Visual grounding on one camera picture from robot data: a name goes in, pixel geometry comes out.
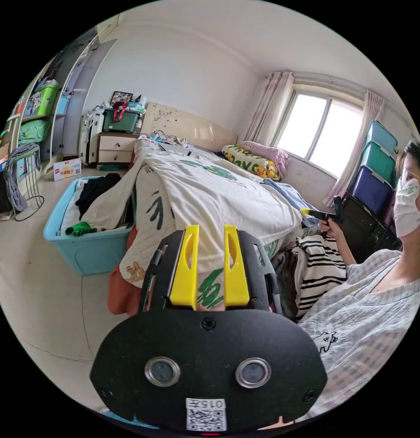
picture frame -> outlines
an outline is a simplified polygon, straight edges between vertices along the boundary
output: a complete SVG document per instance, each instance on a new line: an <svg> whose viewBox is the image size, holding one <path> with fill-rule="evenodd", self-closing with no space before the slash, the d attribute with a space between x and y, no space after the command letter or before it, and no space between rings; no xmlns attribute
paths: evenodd
<svg viewBox="0 0 420 438"><path fill-rule="evenodd" d="M113 97L111 98L110 105L113 105L118 100L123 100L124 102L128 103L131 101L133 94L132 93L125 93L124 91L115 91L113 93Z"/></svg>

woman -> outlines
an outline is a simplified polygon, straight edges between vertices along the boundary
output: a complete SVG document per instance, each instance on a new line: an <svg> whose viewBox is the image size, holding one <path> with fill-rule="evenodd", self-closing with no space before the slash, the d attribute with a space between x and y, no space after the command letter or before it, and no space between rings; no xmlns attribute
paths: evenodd
<svg viewBox="0 0 420 438"><path fill-rule="evenodd" d="M402 251L381 250L357 265L339 226L336 239L347 281L323 295L300 321L315 341L328 382L308 414L333 409L370 381L403 339L420 305L420 145L410 141L397 160L394 223ZM268 428L284 426L282 420Z"/></svg>

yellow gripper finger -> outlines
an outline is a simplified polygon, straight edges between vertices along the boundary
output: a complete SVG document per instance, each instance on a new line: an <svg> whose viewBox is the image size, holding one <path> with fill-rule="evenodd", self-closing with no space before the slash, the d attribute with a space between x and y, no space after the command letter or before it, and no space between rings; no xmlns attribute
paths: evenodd
<svg viewBox="0 0 420 438"><path fill-rule="evenodd" d="M227 307L244 307L250 301L245 267L237 229L233 225L224 226L225 238L225 295L224 304ZM230 256L233 266L230 268Z"/></svg>
<svg viewBox="0 0 420 438"><path fill-rule="evenodd" d="M200 226L186 227L178 257L177 270L170 292L170 302L174 306L186 306L196 310L198 285L198 242Z"/></svg>

green bag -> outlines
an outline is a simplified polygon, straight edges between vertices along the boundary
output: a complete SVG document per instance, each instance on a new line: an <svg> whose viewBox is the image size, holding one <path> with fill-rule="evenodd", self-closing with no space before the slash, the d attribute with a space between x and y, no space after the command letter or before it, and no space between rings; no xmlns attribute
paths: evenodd
<svg viewBox="0 0 420 438"><path fill-rule="evenodd" d="M48 127L49 124L41 119L23 123L18 136L18 144L22 146L43 141L47 136Z"/></svg>

shirt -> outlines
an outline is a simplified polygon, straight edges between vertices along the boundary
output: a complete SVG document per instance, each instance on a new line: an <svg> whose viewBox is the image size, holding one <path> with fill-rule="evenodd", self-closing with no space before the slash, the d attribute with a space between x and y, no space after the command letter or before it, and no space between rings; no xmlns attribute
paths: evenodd
<svg viewBox="0 0 420 438"><path fill-rule="evenodd" d="M301 319L318 347L328 382L297 421L323 414L353 396L391 357L420 306L420 279L372 292L397 264L399 251L381 250L347 267L347 281L324 294Z"/></svg>

